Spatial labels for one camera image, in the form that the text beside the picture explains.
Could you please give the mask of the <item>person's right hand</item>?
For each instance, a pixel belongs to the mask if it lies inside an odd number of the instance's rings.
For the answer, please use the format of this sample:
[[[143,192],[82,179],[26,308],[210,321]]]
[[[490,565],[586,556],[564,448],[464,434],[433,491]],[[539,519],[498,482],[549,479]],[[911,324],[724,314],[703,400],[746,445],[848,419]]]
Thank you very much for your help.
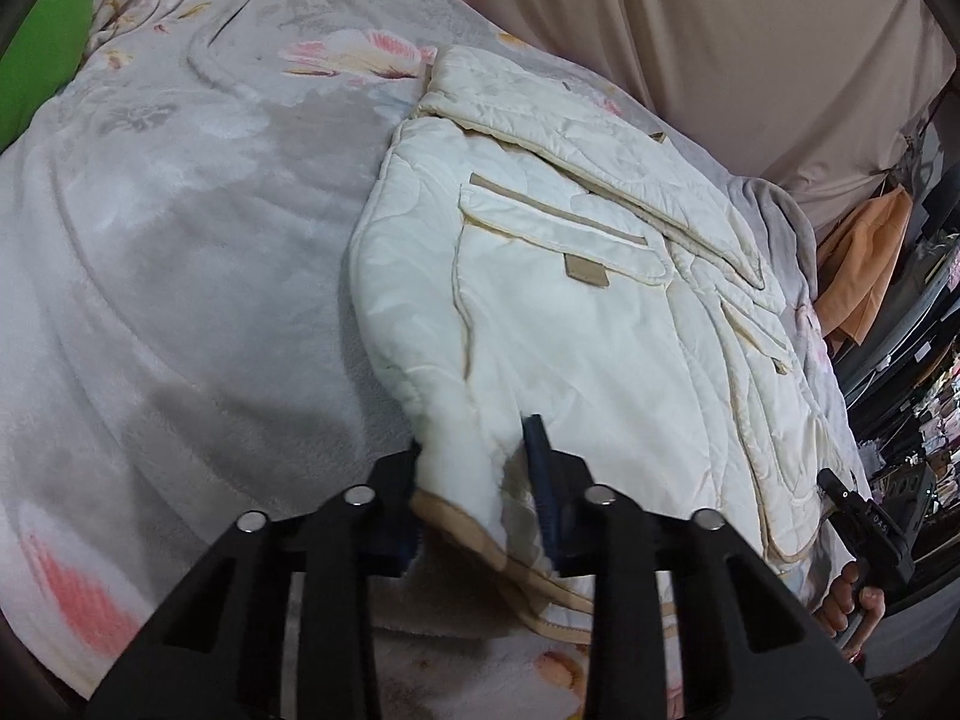
[[[828,637],[836,639],[850,628],[851,617],[856,611],[861,611],[861,622],[841,647],[841,653],[848,661],[856,660],[887,611],[884,592],[862,585],[859,566],[848,562],[833,580],[822,605],[815,610],[814,619]]]

